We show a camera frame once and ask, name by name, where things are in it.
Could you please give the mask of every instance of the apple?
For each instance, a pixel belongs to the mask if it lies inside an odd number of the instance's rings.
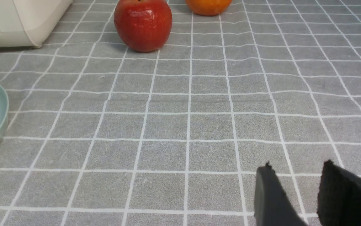
[[[165,0],[119,0],[114,24],[127,46],[138,52],[150,52],[168,40],[172,11]]]

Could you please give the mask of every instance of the grid pattern tablecloth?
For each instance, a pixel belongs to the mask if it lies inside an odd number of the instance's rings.
[[[319,225],[324,160],[361,175],[361,0],[169,0],[160,51],[117,36],[116,0],[75,0],[39,50],[1,49],[5,226],[255,225],[275,168]]]

